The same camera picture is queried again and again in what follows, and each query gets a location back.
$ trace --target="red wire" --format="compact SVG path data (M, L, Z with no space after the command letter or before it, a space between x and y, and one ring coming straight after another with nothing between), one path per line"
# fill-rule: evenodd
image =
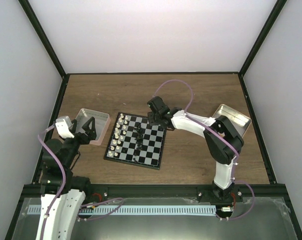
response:
M101 196L101 194L95 192L95 193L92 194L92 196L98 196L98 197L99 197L99 202L102 201L102 196Z
M231 196L232 196L232 198L233 198L233 200L234 200L234 203L233 203L233 208L235 209L235 203L236 203L236 200L235 200L235 194L234 194L234 193L231 193Z

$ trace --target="cable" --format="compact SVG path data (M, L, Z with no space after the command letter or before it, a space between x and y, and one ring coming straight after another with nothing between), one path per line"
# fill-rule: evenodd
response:
M183 84L185 84L185 85L189 88L189 90L191 91L191 100L190 100L190 102L187 104L187 106L186 106L185 109L184 109L184 111L186 112L187 109L189 108L189 106L191 105L192 101L193 101L193 90L192 90L191 86L188 85L188 83L186 83L186 82L184 82L184 81L182 81L182 80L179 80L179 79L172 79L172 80L167 80L167 81L163 82L163 83L158 87L158 89L156 89L155 93L153 94L153 97L156 96L156 93L162 88L162 86L164 86L165 84L170 83L170 82L180 82L180 83L183 83Z
M233 198L233 209L235 209L235 204L236 204L236 198L235 198L235 194L234 193L231 193L231 196Z
M44 214L44 219L43 219L43 223L42 223L42 227L41 227L41 234L40 234L40 240L43 240L43 236L44 236L44 229L45 229L45 225L46 225L46 220L49 217L49 212L54 204L54 202L56 201L56 199L60 196L64 186L65 186L65 182L66 182L66 176L65 176L65 171L63 168L63 165L61 164L60 160L57 158L57 156L54 154L54 152L52 152L52 150L44 143L44 141L41 139L41 134L45 134L49 131L51 131L52 129L54 129L54 125L48 127L45 131L41 132L40 134L38 134L37 139L39 140L39 142L42 144L42 146L45 148L45 150L47 150L47 152L54 158L54 160L56 161L57 165L59 166L61 173L62 173L62 184L61 187L59 188L59 190L57 191L56 195L54 196L54 198L52 199L50 205L47 207L47 210Z
M92 194L92 196L98 196L99 202L102 201L102 195L101 194L95 192L95 193Z
M79 158L80 158L80 156L81 156L80 151L77 151L77 154L78 154L78 156L77 156L76 160L74 161L74 163L73 163L72 167L70 168L70 170L72 170L72 169L74 168L76 162L79 160Z
M251 191L251 194L252 194L252 205L250 206L250 208L245 212L243 213L242 215L239 215L239 216L236 216L236 217L232 217L232 218L222 218L220 216L218 216L217 214L215 214L215 216L219 219L219 220L227 220L227 221L230 221L230 220L237 220L237 219L240 219L244 216L246 216L254 207L255 205L255 194L254 194L254 191L252 189L252 187L245 181L236 181L235 182L236 184L245 184Z
M85 207L88 207L88 206L92 206L92 207L95 207L95 206L100 206L100 205L103 205L103 204L107 204L107 203L110 203L110 202L113 202L113 201L115 201L115 200L121 200L121 202L120 202L120 205L119 206L117 206L115 209L113 209L112 211L110 211L110 212L108 212L107 214L105 214L105 215L102 215L102 216L98 216L98 217L94 217L94 218L80 218L79 216L78 216L78 221L93 221L93 220L98 220L98 219L102 219L102 218L105 218L105 217L107 217L107 216L109 216L109 215L111 215L112 213L114 213L114 212L116 212L120 207L122 207L123 206L123 204L124 204L124 198L122 198L122 197L117 197L117 198L113 198L113 199L109 199L109 200L106 200L106 201L102 201L102 202L97 202L97 203L89 203L89 204L84 204L84 205L81 205L81 208L85 208Z

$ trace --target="white robotic arm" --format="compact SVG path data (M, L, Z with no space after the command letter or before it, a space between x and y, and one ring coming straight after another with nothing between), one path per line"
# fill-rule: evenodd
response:
M148 113L151 125L161 125L169 129L186 130L206 138L210 153L216 161L216 174L213 180L213 193L219 199L228 196L233 187L234 152L215 135L230 143L240 153L244 145L242 137L236 131L230 120L221 116L219 118L203 117L186 113L180 108L169 109L158 96L148 102L152 112ZM211 134L205 126L210 127L216 134Z
M212 117L204 117L204 116L198 116L194 114L187 114L192 119L195 119L199 122L202 122L204 125L210 127L213 123L215 123L215 118ZM172 124L174 128L179 130L186 130L188 132L197 134L203 138L205 128L198 123L190 120L186 117L186 113L184 110L180 110L176 112L172 119ZM227 189L232 184L232 168L233 168L233 161L231 161L230 164L221 164L219 162L216 162L216 174L214 177L214 183L221 189Z

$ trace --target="white wall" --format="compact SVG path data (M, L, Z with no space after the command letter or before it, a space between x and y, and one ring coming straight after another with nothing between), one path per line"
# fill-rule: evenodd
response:
M286 3L245 83L276 177L302 227L302 0Z
M239 71L276 0L30 0L67 73Z
M17 0L0 1L0 240L40 153L60 76Z

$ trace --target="chess square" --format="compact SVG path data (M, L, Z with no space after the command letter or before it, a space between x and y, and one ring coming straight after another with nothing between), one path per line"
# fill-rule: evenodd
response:
M141 121L143 124L145 124L145 126L146 126L146 124L147 124L147 122L148 122L148 119L147 118L142 118L142 121Z
M140 153L141 153L141 150L134 150L134 156L139 156L140 155Z
M131 120L131 116L130 115L124 115L124 120L130 121Z
M133 149L133 148L129 148L129 149L127 150L127 154L133 155L133 154L134 154L134 149Z
M139 162L139 163L142 163L142 164L145 163L145 157L140 156L138 162Z
M151 165L151 161L152 161L152 159L146 158L144 163L147 165Z
M125 159L126 158L126 153L122 152L120 153L119 159Z
M149 146L154 147L154 145L155 145L155 142L154 142L154 141L150 141L150 142L149 142Z
M108 155L109 157L113 157L114 151L109 151L109 152L107 153L107 155Z
M160 150L161 150L161 149L160 149L159 147L155 147L155 148L154 148L154 152L157 153L157 154L160 153Z
M132 161L133 155L127 154L125 160Z
M112 140L111 140L111 144L110 145L112 145L112 146L116 146L117 145L117 140L116 140L116 143L113 143L113 140L116 140L115 138L113 138Z
M157 166L157 163L158 163L159 161L157 160L157 159L152 159L151 160L151 165L153 165L153 166Z
M130 146L130 142L124 140L124 143L123 143L122 147L123 148L128 148L129 146Z
M132 137L130 137L130 136L126 136L126 137L124 138L124 143L129 143L129 142L131 141L131 138L132 138Z
M130 121L129 124L128 124L128 126L129 126L129 127L135 127L135 122Z
M164 132L163 132L163 131L157 131L156 136L158 136L158 137L162 137L162 136L163 136L163 134L164 134Z
M151 135L151 130L150 129L146 129L144 134Z
M138 133L134 131L134 132L132 133L132 138L137 138L137 136L138 136Z
M153 125L153 126L152 126L152 130L157 131L158 128L159 128L159 125Z
M129 144L129 148L130 148L130 149L135 149L135 145L136 145L135 143L132 143L132 142L131 142L131 143Z
M149 140L143 139L143 146L148 146L149 145Z
M152 153L152 152L151 152L151 153L150 153L150 152L147 152L147 153L146 153L146 157L147 157L147 158L152 158L152 156L153 156L153 153Z
M150 152L152 153L154 151L154 147L153 146L148 146L147 151L148 151L148 153L150 153Z
M161 148L161 142L156 141L154 147Z
M131 136L132 136L132 133L133 133L132 131L129 131L129 130L128 130L128 131L126 132L126 135L125 135L125 136L126 136L126 137L131 137Z
M151 136L150 136L150 140L151 140L151 141L156 141L156 136L151 135Z
M118 152L120 153L121 150L122 150L122 147L121 147L121 146L119 146L119 149L116 149L116 148L115 148L115 152L116 152L116 153L118 153Z
M154 152L152 158L153 158L153 159L160 159L160 154Z
M146 157L147 156L147 152L146 151L141 151L140 152L140 157Z
M122 147L121 148L121 153L126 154L127 153L128 148L127 147Z

